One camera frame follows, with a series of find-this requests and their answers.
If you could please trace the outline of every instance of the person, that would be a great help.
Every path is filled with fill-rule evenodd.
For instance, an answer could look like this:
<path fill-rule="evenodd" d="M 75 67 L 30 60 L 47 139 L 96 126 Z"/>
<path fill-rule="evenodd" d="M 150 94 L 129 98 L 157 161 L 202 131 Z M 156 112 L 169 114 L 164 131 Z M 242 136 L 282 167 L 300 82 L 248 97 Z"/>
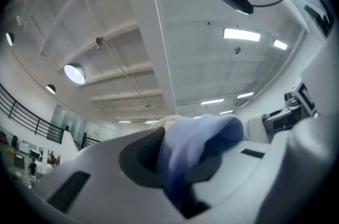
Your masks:
<path fill-rule="evenodd" d="M 37 174 L 37 165 L 35 163 L 35 159 L 32 158 L 32 162 L 30 163 L 29 167 L 28 167 L 28 174 L 31 177 L 35 177 Z"/>
<path fill-rule="evenodd" d="M 17 136 L 16 135 L 14 135 L 12 139 L 12 148 L 14 148 L 15 150 L 17 148 Z"/>
<path fill-rule="evenodd" d="M 51 154 L 51 164 L 55 164 L 54 155 Z"/>

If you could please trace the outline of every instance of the ceiling pipe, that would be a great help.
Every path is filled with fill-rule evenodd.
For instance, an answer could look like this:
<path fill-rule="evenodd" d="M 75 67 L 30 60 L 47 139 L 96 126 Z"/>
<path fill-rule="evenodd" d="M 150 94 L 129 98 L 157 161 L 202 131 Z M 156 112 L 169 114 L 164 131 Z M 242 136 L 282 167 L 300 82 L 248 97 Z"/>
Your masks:
<path fill-rule="evenodd" d="M 86 4 L 86 6 L 87 6 L 88 12 L 89 12 L 89 14 L 90 14 L 90 16 L 91 16 L 91 19 L 92 19 L 92 21 L 93 21 L 93 23 L 94 23 L 96 29 L 99 31 L 101 37 L 103 38 L 103 35 L 102 35 L 102 33 L 101 33 L 101 30 L 99 29 L 99 27 L 98 27 L 98 25 L 97 25 L 97 23 L 96 23 L 96 21 L 95 21 L 95 19 L 94 19 L 94 16 L 93 16 L 93 14 L 92 14 L 92 11 L 91 11 L 91 9 L 90 9 L 90 6 L 88 5 L 88 1 L 87 1 L 87 0 L 85 0 L 85 4 Z M 107 45 L 106 41 L 104 42 L 104 44 L 105 44 L 106 48 L 108 49 L 108 51 L 109 51 L 111 57 L 112 57 L 112 58 L 114 59 L 114 61 L 118 64 L 119 68 L 120 68 L 121 71 L 123 72 L 125 78 L 128 80 L 128 82 L 129 82 L 129 84 L 132 86 L 132 88 L 135 89 L 135 91 L 137 91 L 137 93 L 139 94 L 140 97 L 145 98 L 146 101 L 147 101 L 147 104 L 150 105 L 150 104 L 149 104 L 149 101 L 148 101 L 148 98 L 142 96 L 142 94 L 135 88 L 135 86 L 133 85 L 133 83 L 132 83 L 131 80 L 129 79 L 128 75 L 126 74 L 126 72 L 125 72 L 125 71 L 123 70 L 123 68 L 121 67 L 119 61 L 114 57 L 114 55 L 113 55 L 111 49 L 109 48 L 109 46 Z"/>

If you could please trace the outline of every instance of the fluorescent light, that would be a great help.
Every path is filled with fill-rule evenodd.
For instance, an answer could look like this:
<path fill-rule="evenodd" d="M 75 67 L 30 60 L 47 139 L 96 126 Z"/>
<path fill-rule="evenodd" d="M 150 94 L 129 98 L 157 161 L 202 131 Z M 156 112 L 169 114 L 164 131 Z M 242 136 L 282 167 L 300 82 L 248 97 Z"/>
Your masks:
<path fill-rule="evenodd" d="M 245 94 L 242 94 L 242 95 L 239 95 L 237 98 L 240 99 L 240 98 L 246 98 L 246 97 L 250 97 L 254 94 L 254 92 L 250 92 L 250 93 L 245 93 Z"/>
<path fill-rule="evenodd" d="M 229 111 L 221 112 L 219 115 L 227 114 L 227 113 L 232 113 L 232 112 L 233 112 L 233 110 L 229 110 Z"/>
<path fill-rule="evenodd" d="M 6 40 L 10 46 L 13 46 L 14 41 L 14 34 L 13 33 L 6 33 Z"/>
<path fill-rule="evenodd" d="M 242 11 L 240 11 L 240 10 L 235 10 L 235 11 L 240 12 L 240 13 L 243 13 L 243 14 L 245 14 L 245 15 L 248 15 L 248 13 L 242 12 Z"/>
<path fill-rule="evenodd" d="M 260 34 L 238 30 L 238 29 L 224 29 L 224 38 L 225 39 L 240 39 L 240 40 L 252 40 L 252 41 L 259 41 Z"/>
<path fill-rule="evenodd" d="M 286 49 L 287 49 L 287 44 L 282 43 L 282 42 L 279 41 L 279 40 L 275 40 L 275 42 L 274 42 L 273 45 L 276 46 L 276 47 L 278 47 L 278 48 L 280 48 L 280 49 L 282 49 L 282 50 L 286 50 Z"/>
<path fill-rule="evenodd" d="M 157 122 L 157 120 L 148 120 L 148 121 L 145 121 L 144 124 L 153 124 Z"/>
<path fill-rule="evenodd" d="M 207 102 L 202 102 L 201 105 L 203 104 L 210 104 L 210 103 L 220 103 L 222 102 L 224 99 L 218 99 L 218 100 L 212 100 L 212 101 L 207 101 Z"/>

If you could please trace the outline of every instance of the cable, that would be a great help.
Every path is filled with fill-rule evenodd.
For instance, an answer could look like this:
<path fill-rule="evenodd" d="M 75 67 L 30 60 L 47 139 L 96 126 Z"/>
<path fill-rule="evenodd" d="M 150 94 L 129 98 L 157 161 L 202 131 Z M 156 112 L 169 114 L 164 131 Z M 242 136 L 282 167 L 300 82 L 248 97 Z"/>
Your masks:
<path fill-rule="evenodd" d="M 269 7 L 269 6 L 274 6 L 274 5 L 276 5 L 276 4 L 279 4 L 279 3 L 282 2 L 282 1 L 284 1 L 284 0 L 278 0 L 278 1 L 274 2 L 274 3 L 266 4 L 266 5 L 252 5 L 252 6 L 253 6 L 253 7 Z"/>

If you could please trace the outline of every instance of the cloth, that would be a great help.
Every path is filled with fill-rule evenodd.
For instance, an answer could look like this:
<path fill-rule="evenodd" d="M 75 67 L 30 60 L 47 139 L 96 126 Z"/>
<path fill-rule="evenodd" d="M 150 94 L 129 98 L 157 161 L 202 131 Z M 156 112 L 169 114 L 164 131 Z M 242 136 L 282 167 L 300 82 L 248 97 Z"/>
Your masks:
<path fill-rule="evenodd" d="M 251 118 L 244 123 L 244 136 L 245 140 L 269 144 L 269 138 L 267 136 L 263 119 L 267 119 L 270 116 L 262 114 L 259 117 Z"/>
<path fill-rule="evenodd" d="M 168 117 L 165 117 L 159 121 L 157 121 L 156 123 L 152 124 L 149 129 L 157 129 L 160 127 L 165 128 L 165 131 L 177 120 L 183 118 L 182 116 L 179 115 L 171 115 Z"/>
<path fill-rule="evenodd" d="M 242 141 L 241 121 L 234 115 L 179 118 L 165 132 L 156 172 L 163 180 L 166 195 L 179 210 L 185 189 L 184 175 L 199 162 L 205 143 L 211 139 Z"/>

